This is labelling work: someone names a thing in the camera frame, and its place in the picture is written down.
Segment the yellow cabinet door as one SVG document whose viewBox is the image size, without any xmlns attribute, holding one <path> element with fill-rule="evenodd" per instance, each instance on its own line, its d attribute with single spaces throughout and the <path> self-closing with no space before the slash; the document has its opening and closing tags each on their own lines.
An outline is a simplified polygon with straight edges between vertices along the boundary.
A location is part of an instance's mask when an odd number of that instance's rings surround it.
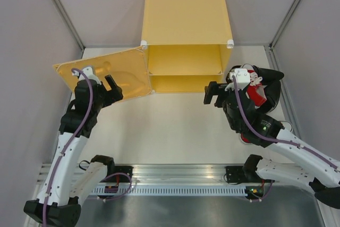
<svg viewBox="0 0 340 227">
<path fill-rule="evenodd" d="M 75 61 L 53 65 L 56 73 L 66 85 L 74 91 L 78 79 L 72 75 L 71 69 L 83 69 L 91 66 L 95 75 L 107 90 L 111 87 L 105 76 L 111 75 L 116 84 L 122 88 L 123 99 L 143 97 L 152 92 L 145 52 L 142 47 L 99 53 L 84 56 Z"/>
</svg>

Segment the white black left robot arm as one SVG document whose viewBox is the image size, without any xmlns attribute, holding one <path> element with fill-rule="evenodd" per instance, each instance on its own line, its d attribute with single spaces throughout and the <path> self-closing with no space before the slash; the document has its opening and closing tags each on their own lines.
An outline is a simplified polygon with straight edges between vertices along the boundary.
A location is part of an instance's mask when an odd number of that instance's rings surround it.
<svg viewBox="0 0 340 227">
<path fill-rule="evenodd" d="M 100 181 L 115 179 L 112 157 L 94 156 L 85 172 L 73 182 L 78 159 L 97 124 L 99 112 L 123 99 L 122 89 L 106 75 L 110 89 L 90 68 L 73 69 L 78 78 L 72 100 L 61 118 L 57 149 L 37 197 L 28 200 L 24 212 L 42 226 L 76 226 L 85 200 Z"/>
</svg>

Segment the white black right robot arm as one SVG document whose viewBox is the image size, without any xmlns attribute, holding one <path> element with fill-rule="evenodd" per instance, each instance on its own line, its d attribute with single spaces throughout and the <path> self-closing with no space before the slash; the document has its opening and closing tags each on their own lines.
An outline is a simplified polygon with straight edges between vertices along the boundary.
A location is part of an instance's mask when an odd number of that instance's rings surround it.
<svg viewBox="0 0 340 227">
<path fill-rule="evenodd" d="M 210 104 L 213 96 L 217 97 L 214 105 L 223 109 L 233 131 L 250 144 L 272 150 L 296 164 L 289 167 L 250 155 L 242 169 L 247 181 L 285 182 L 307 190 L 329 207 L 339 208 L 338 160 L 308 145 L 271 116 L 259 113 L 236 84 L 210 82 L 205 87 L 203 103 Z"/>
</svg>

